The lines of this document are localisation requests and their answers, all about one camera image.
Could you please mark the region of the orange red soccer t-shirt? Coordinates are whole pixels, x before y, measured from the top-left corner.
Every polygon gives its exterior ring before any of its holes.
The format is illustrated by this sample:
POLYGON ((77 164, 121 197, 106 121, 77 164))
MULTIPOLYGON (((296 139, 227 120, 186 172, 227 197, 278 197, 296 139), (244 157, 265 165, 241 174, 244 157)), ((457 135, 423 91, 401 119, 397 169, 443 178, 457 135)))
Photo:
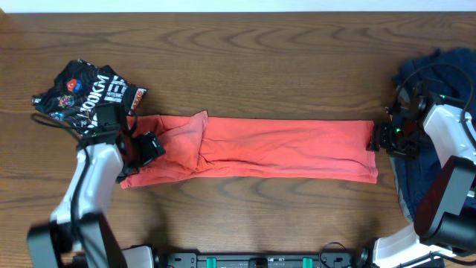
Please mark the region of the orange red soccer t-shirt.
POLYGON ((120 184, 134 188, 198 177, 340 179, 375 183, 375 154, 367 150, 372 121, 320 121, 149 115, 165 149, 120 184))

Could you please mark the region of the black printed folded jersey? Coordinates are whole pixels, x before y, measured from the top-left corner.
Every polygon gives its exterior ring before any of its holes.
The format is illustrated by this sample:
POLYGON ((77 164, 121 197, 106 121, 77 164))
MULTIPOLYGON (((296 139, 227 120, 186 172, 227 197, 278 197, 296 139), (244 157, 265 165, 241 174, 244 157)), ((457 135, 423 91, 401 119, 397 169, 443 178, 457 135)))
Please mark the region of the black printed folded jersey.
POLYGON ((146 93, 146 88, 124 79, 111 66, 98 67, 78 59, 70 61, 54 78, 54 86, 34 95, 31 103, 38 112, 84 135, 97 126, 96 106, 119 103, 131 115, 146 93))

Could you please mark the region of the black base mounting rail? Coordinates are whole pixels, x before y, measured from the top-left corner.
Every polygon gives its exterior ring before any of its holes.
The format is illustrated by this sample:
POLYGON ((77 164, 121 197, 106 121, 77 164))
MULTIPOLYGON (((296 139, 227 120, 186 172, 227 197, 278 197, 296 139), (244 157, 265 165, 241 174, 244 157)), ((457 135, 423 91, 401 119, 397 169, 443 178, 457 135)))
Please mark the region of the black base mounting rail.
POLYGON ((362 268, 372 267, 368 249, 356 252, 328 243, 319 252, 203 253, 197 250, 153 252, 160 268, 362 268))

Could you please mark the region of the navy blue garment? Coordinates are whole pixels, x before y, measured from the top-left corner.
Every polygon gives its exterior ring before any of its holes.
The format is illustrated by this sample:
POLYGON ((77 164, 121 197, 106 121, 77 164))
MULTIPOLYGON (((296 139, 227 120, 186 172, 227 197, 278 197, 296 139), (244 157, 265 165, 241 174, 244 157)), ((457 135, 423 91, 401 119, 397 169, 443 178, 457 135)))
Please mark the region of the navy blue garment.
POLYGON ((412 98, 414 90, 426 82, 429 92, 442 96, 444 100, 461 100, 468 106, 465 115, 461 115, 461 108, 431 103, 419 123, 424 141, 417 157, 391 156, 395 158, 399 186, 414 221, 419 204, 450 156, 475 163, 475 145, 463 130, 463 124, 467 124, 467 129, 475 134, 475 50, 437 50, 428 56, 408 60, 399 67, 393 80, 403 86, 401 91, 408 98, 412 98))

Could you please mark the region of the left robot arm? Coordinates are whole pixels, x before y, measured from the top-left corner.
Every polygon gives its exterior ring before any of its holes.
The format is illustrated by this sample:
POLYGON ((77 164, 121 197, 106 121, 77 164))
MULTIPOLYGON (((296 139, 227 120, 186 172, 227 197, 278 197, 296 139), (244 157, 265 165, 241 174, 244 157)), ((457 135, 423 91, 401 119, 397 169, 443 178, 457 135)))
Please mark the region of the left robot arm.
POLYGON ((48 223, 27 235, 34 267, 65 267, 62 255, 77 252, 70 267, 158 267, 148 245, 122 249, 106 219, 113 188, 164 155, 153 132, 135 135, 119 103, 96 108, 97 126, 77 139, 77 168, 48 223))

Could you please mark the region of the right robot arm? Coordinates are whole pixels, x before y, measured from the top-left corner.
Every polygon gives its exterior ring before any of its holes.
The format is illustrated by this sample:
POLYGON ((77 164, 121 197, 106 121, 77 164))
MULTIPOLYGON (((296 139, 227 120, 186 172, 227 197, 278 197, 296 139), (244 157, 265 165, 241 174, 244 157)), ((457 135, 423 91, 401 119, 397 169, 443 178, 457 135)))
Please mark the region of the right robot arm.
POLYGON ((358 267, 472 266, 466 258, 475 253, 475 210, 466 202, 475 196, 475 131, 464 101, 422 82, 387 112, 393 121, 373 127, 367 149, 420 160, 431 147, 438 168, 422 181, 410 225, 364 247, 358 267))

